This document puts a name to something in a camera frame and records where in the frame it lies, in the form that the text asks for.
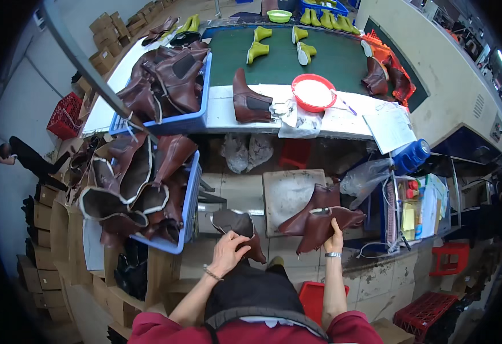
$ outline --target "red plastic stool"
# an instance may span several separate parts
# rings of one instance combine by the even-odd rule
[[[306,139],[285,139],[283,141],[282,155],[279,165],[284,164],[296,166],[299,169],[306,169],[306,162],[310,156],[312,141]]]
[[[299,292],[299,300],[304,308],[304,314],[321,326],[321,312],[323,311],[323,283],[304,282]],[[344,286],[348,296],[349,286]]]
[[[460,273],[467,267],[469,260],[469,244],[468,243],[445,243],[442,247],[433,247],[433,254],[436,254],[436,267],[429,276],[445,276],[455,275]],[[440,264],[442,255],[448,255],[448,262]],[[450,263],[451,255],[458,257],[457,263]]]

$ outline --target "red shirt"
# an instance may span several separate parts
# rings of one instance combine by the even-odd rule
[[[364,313],[351,310],[339,314],[327,329],[335,343],[383,344],[383,341],[368,323]],[[263,322],[247,323],[234,320],[217,331],[220,343],[325,343],[300,326],[276,325],[269,328]],[[204,327],[183,329],[176,322],[159,313],[143,312],[132,323],[129,344],[152,343],[211,343],[211,335]]]

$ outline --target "red stool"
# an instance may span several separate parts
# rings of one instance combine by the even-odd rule
[[[436,267],[429,276],[445,276],[455,275],[460,273],[467,267],[469,259],[469,244],[468,243],[445,243],[442,247],[433,247],[433,254],[436,254]],[[440,264],[442,255],[448,255],[448,262]],[[458,257],[457,263],[450,263],[451,255]]]
[[[278,162],[280,167],[287,163],[299,169],[306,169],[311,146],[312,140],[285,139],[283,141],[282,155]]]

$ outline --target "green conveyor belt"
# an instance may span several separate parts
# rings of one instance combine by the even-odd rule
[[[272,37],[260,41],[269,45],[269,54],[247,65],[245,59],[253,43],[253,30],[243,28],[213,34],[211,86],[232,85],[235,70],[242,67],[249,85],[291,85],[297,75],[313,73],[330,80],[338,91],[368,94],[360,82],[368,73],[360,40],[328,31],[308,30],[308,37],[302,42],[314,46],[317,54],[309,65],[302,66],[296,56],[296,45],[291,41],[291,28],[273,28]]]

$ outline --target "left hand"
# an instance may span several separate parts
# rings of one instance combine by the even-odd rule
[[[233,230],[224,234],[214,246],[213,262],[208,267],[209,271],[219,278],[224,277],[251,249],[251,246],[243,246],[238,251],[235,250],[239,244],[249,240],[250,238],[241,236]]]

